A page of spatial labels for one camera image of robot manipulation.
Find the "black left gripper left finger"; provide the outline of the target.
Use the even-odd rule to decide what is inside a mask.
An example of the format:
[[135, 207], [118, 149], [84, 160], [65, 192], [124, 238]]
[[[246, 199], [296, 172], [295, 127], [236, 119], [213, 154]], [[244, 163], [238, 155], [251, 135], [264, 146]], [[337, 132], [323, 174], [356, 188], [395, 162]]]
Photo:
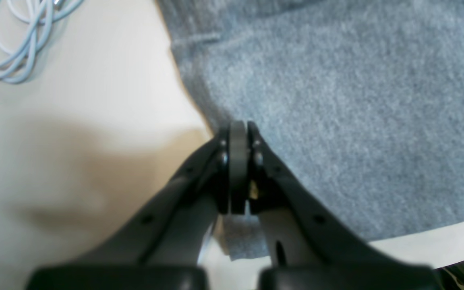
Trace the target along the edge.
[[245, 213], [249, 145], [232, 122], [197, 149], [159, 193], [105, 242], [37, 270], [28, 290], [207, 290], [197, 263], [219, 214]]

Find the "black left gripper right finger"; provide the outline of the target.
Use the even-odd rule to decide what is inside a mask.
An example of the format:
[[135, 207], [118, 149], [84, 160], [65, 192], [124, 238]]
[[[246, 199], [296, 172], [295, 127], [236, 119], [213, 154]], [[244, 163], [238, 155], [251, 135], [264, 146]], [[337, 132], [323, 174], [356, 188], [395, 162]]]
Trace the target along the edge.
[[350, 231], [297, 180], [247, 123], [250, 211], [272, 266], [260, 290], [439, 290], [432, 268], [399, 262]]

